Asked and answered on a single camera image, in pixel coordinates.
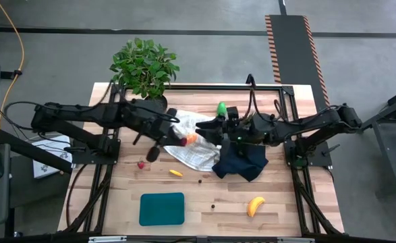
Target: gray floor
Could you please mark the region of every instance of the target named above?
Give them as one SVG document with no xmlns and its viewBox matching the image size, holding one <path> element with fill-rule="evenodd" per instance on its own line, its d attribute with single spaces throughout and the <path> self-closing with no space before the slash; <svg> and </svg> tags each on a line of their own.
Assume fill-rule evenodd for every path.
<svg viewBox="0 0 396 243">
<path fill-rule="evenodd" d="M 277 0 L 2 0 L 18 26 L 153 30 L 264 30 L 264 15 L 278 14 Z M 396 0 L 286 0 L 287 13 L 308 16 L 316 32 L 396 32 Z M 0 12 L 0 24 L 8 25 Z M 92 84 L 106 82 L 111 56 L 127 35 L 23 34 L 24 75 L 9 101 L 87 103 Z M 179 82 L 244 82 L 253 73 L 273 83 L 266 37 L 141 36 L 178 56 Z M 315 39 L 333 104 L 348 103 L 363 120 L 396 94 L 396 39 Z M 0 34 L 0 64 L 15 69 L 20 50 L 13 33 Z M 7 81 L 2 81 L 4 94 Z M 12 109 L 20 124 L 31 107 Z M 353 236 L 396 240 L 396 198 L 374 192 L 388 177 L 373 134 L 339 135 L 332 153 L 337 197 L 345 231 Z M 17 214 L 27 234 L 54 232 L 63 196 L 38 202 Z"/>
</svg>

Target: butcher block tabletop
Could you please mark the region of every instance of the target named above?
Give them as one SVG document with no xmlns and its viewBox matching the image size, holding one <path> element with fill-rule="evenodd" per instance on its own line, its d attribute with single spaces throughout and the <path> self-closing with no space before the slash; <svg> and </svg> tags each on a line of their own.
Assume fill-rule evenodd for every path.
<svg viewBox="0 0 396 243">
<path fill-rule="evenodd" d="M 107 83 L 94 84 L 90 105 L 101 99 L 107 86 Z M 300 117 L 314 115 L 316 108 L 311 87 L 293 85 L 293 89 L 298 115 Z M 279 98 L 276 91 L 260 90 L 255 93 L 260 112 L 276 113 L 273 105 L 274 99 Z M 225 102 L 227 107 L 236 106 L 241 116 L 246 112 L 249 101 L 248 90 L 166 90 L 164 95 L 168 100 L 169 108 L 193 111 L 211 117 L 215 116 L 219 102 Z M 126 94 L 127 100 L 134 97 L 138 98 L 129 92 Z M 84 129 L 93 134 L 102 132 L 101 127 L 92 123 L 85 123 Z M 134 146 L 132 142 L 135 137 L 136 132 L 128 128 L 120 129 L 121 150 L 111 178 L 103 226 L 104 235 L 301 235 L 292 176 L 290 168 L 286 166 L 283 145 L 266 148 L 268 164 L 254 181 L 247 182 L 240 175 L 227 175 L 220 179 L 214 172 L 195 171 L 174 159 L 163 149 L 154 163 L 146 162 L 145 167 L 140 169 L 137 162 L 141 159 L 145 161 L 146 154 L 154 142 L 149 138 L 141 137 Z M 78 216 L 88 201 L 94 169 L 94 165 L 88 165 L 77 179 L 69 205 L 71 221 Z M 180 171 L 183 177 L 169 173 L 170 169 Z M 74 169 L 70 183 L 77 170 Z M 327 219 L 342 232 L 343 224 L 330 174 L 323 168 L 310 167 L 310 177 L 316 204 Z M 141 195 L 165 192 L 184 194 L 184 223 L 182 225 L 141 226 L 139 224 Z M 257 196 L 263 197 L 265 203 L 260 206 L 254 217 L 248 217 L 247 205 Z M 307 206 L 304 210 L 308 227 L 312 229 L 310 210 Z M 97 215 L 98 204 L 95 206 L 92 228 L 96 224 Z M 64 204 L 59 230 L 65 228 Z"/>
</svg>

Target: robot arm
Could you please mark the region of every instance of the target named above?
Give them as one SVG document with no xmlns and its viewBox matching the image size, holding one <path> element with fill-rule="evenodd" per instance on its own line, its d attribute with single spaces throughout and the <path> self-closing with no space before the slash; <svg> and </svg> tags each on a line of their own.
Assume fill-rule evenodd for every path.
<svg viewBox="0 0 396 243">
<path fill-rule="evenodd" d="M 353 108 L 346 104 L 327 109 L 293 121 L 279 121 L 274 115 L 256 112 L 248 117 L 239 118 L 236 107 L 228 108 L 228 118 L 218 116 L 212 121 L 196 124 L 196 133 L 214 145 L 222 145 L 221 154 L 225 155 L 231 142 L 278 146 L 292 136 L 318 130 L 307 138 L 295 141 L 296 153 L 306 156 L 317 145 L 340 133 L 355 133 L 362 122 Z"/>
<path fill-rule="evenodd" d="M 94 122 L 101 127 L 116 129 L 127 127 L 138 133 L 133 145 L 140 137 L 147 136 L 155 141 L 147 154 L 147 159 L 155 161 L 160 146 L 185 146 L 186 139 L 178 138 L 171 123 L 179 122 L 175 118 L 177 110 L 169 109 L 164 113 L 156 101 L 133 99 L 116 103 L 99 103 L 93 107 L 80 105 L 60 105 L 46 103 L 37 105 L 31 126 L 35 132 L 59 132 L 83 142 L 100 154 L 109 154 L 118 147 L 118 141 L 108 136 L 94 135 L 73 124 L 75 122 Z"/>
</svg>

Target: navy towel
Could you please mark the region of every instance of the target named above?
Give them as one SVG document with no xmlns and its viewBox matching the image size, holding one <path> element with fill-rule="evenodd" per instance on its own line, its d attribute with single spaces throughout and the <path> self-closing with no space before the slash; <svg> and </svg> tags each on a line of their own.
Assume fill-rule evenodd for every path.
<svg viewBox="0 0 396 243">
<path fill-rule="evenodd" d="M 268 163 L 265 158 L 265 146 L 243 144 L 241 148 L 244 152 L 242 155 L 238 153 L 238 144 L 231 143 L 226 156 L 213 166 L 217 176 L 224 178 L 227 173 L 238 173 L 249 182 L 259 176 Z"/>
</svg>

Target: plant pot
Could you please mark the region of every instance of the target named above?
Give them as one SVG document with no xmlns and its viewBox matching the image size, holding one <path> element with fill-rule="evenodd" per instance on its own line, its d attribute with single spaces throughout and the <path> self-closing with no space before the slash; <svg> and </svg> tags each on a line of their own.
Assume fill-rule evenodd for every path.
<svg viewBox="0 0 396 243">
<path fill-rule="evenodd" d="M 151 99 L 150 97 L 145 97 L 145 100 L 146 101 L 155 101 L 155 102 L 159 103 L 161 108 L 163 109 L 163 112 L 166 112 L 166 110 L 168 108 L 168 100 L 163 95 L 161 97 L 156 97 L 153 99 Z"/>
</svg>

